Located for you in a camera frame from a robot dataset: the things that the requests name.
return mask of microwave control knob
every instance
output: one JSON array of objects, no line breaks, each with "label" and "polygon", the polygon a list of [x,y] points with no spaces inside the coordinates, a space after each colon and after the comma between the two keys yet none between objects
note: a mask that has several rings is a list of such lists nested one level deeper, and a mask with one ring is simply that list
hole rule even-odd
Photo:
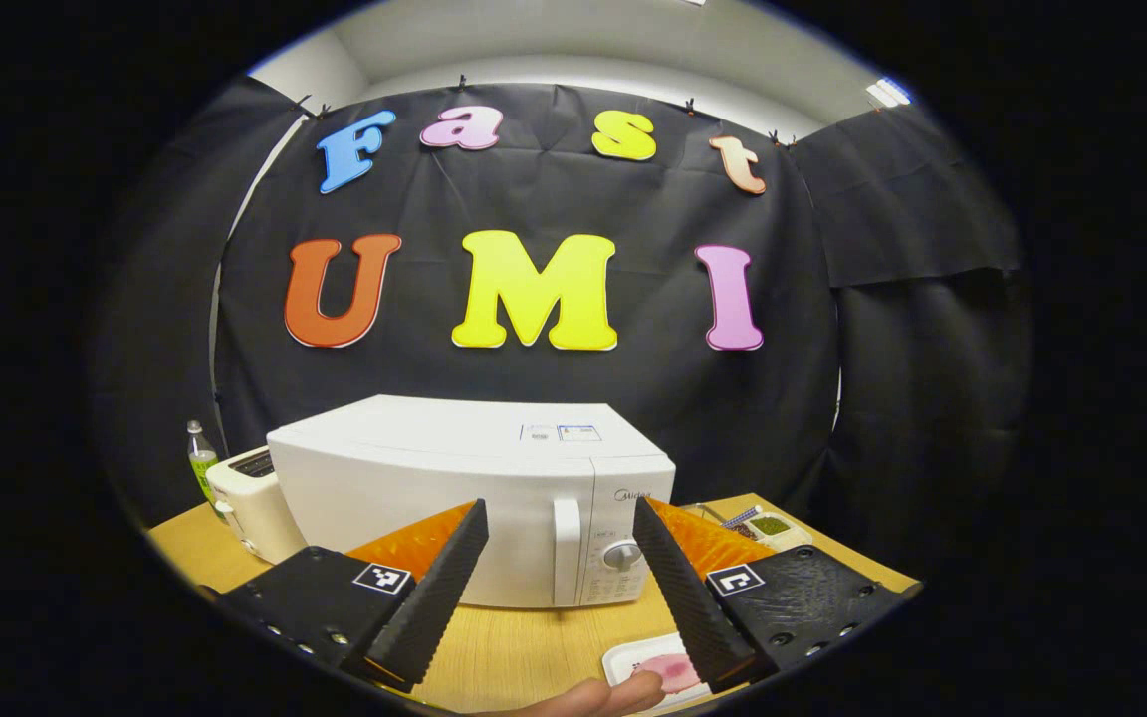
[{"label": "microwave control knob", "polygon": [[616,541],[604,550],[604,563],[615,570],[631,569],[640,556],[640,546],[629,539]]}]

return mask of human hand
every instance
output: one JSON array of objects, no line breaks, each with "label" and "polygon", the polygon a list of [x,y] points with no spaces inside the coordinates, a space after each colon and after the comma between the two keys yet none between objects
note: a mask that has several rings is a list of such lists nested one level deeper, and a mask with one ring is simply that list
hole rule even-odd
[{"label": "human hand", "polygon": [[555,697],[501,712],[478,712],[475,717],[623,717],[651,709],[665,696],[661,676],[640,671],[614,688],[604,680],[584,680]]}]

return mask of blue letter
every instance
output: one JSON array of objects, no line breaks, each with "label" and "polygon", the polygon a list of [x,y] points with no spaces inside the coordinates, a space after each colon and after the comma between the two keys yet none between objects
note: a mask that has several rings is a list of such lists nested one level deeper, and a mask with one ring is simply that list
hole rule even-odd
[{"label": "blue letter", "polygon": [[321,194],[331,193],[368,172],[374,163],[360,158],[360,150],[365,149],[369,155],[377,151],[383,142],[383,132],[379,132],[379,127],[395,122],[396,114],[384,109],[319,141],[318,149],[327,150],[327,181],[321,182]]}]

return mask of letter m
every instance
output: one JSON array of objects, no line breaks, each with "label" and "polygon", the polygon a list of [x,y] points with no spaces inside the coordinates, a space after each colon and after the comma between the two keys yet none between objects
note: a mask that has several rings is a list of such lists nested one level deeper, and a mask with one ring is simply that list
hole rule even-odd
[{"label": "letter m", "polygon": [[455,345],[494,349],[507,340],[498,326],[498,301],[524,345],[532,345],[560,301],[561,312],[547,340],[555,349],[608,351],[618,344],[609,326],[604,280],[614,242],[603,236],[565,237],[539,273],[518,236],[508,231],[478,231],[463,239],[471,252],[471,286],[463,322],[454,327]]}]

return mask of microwave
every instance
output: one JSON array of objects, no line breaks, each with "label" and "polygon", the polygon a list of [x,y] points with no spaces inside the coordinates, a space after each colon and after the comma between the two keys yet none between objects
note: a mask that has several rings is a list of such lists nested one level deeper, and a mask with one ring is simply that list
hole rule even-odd
[{"label": "microwave", "polygon": [[634,501],[669,501],[676,465],[606,404],[373,396],[268,432],[309,545],[353,550],[469,500],[490,540],[461,595],[491,608],[640,598]]}]

